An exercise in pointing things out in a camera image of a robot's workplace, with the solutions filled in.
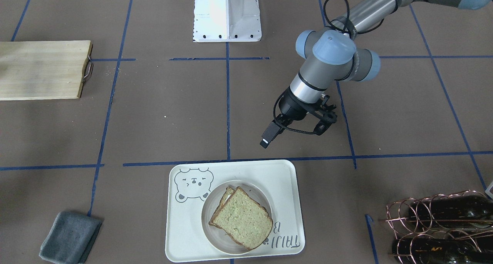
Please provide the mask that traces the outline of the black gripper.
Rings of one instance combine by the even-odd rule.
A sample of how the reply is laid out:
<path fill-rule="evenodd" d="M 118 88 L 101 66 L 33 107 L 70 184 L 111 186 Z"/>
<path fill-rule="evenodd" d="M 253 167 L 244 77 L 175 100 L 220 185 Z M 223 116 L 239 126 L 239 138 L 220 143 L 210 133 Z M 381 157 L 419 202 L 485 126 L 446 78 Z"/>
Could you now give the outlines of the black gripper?
<path fill-rule="evenodd" d="M 287 88 L 275 102 L 274 109 L 276 110 L 278 107 L 280 114 L 274 115 L 274 121 L 268 125 L 262 134 L 260 146 L 268 148 L 269 144 L 285 130 L 306 135 L 320 136 L 324 134 L 332 124 L 337 122 L 337 115 L 334 112 L 337 107 L 334 104 L 327 104 L 329 98 L 328 95 L 322 94 L 316 102 L 309 104 L 298 99 L 290 88 Z M 303 120 L 307 114 L 313 115 L 319 120 L 313 131 L 289 127 L 292 122 Z"/>

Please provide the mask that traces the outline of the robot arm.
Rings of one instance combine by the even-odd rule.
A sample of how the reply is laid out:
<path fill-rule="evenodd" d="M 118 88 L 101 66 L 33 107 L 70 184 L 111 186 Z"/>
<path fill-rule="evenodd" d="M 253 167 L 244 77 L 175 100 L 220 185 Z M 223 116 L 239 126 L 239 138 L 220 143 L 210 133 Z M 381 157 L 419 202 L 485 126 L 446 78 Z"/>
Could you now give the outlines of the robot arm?
<path fill-rule="evenodd" d="M 312 135 L 322 135 L 334 123 L 335 105 L 328 105 L 325 94 L 332 81 L 371 80 L 380 71 L 380 57 L 368 49 L 359 49 L 354 39 L 376 29 L 385 17 L 415 1 L 477 10 L 491 0 L 363 0 L 334 20 L 324 15 L 327 25 L 302 32 L 296 52 L 305 60 L 291 84 L 276 100 L 273 121 L 262 134 L 260 146 L 267 148 L 283 131 L 294 131 L 290 124 L 307 114 L 318 119 Z"/>

